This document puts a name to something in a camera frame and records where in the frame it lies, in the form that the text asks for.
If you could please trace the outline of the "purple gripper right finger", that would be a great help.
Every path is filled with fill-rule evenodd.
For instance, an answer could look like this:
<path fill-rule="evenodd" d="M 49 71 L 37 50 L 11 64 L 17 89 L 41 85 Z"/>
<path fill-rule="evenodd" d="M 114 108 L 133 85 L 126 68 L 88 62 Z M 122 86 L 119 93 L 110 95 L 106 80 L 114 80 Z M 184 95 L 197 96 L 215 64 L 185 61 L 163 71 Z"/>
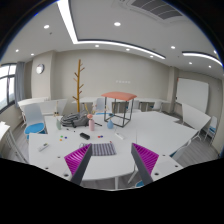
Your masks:
<path fill-rule="evenodd" d="M 159 155 L 136 143 L 132 144 L 131 154 L 134 158 L 135 164 L 138 168 L 143 184 L 147 185 L 152 183 L 153 179 L 151 177 L 151 173 L 155 167 Z"/>

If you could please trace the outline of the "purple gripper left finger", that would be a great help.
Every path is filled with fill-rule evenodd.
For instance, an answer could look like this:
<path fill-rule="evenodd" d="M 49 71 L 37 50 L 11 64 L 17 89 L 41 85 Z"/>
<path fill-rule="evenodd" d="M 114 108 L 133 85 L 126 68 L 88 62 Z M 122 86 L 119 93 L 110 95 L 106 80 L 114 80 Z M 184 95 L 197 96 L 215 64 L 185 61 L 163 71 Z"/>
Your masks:
<path fill-rule="evenodd" d="M 92 156 L 92 145 L 87 144 L 64 157 L 65 162 L 71 171 L 71 182 L 79 185 Z"/>

